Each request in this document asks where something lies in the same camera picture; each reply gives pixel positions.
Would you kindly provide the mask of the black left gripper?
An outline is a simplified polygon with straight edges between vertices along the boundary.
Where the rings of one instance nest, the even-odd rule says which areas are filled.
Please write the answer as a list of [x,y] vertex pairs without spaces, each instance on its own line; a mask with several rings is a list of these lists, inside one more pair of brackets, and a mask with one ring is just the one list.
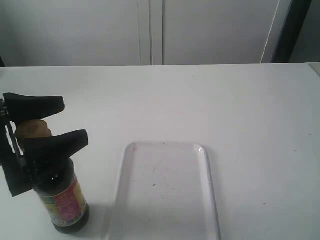
[[26,138],[24,147],[13,132],[11,122],[42,120],[65,110],[62,96],[24,96],[4,93],[0,100],[0,165],[13,197],[32,189],[23,171],[25,159],[32,162],[68,159],[89,144],[85,129],[58,136]]

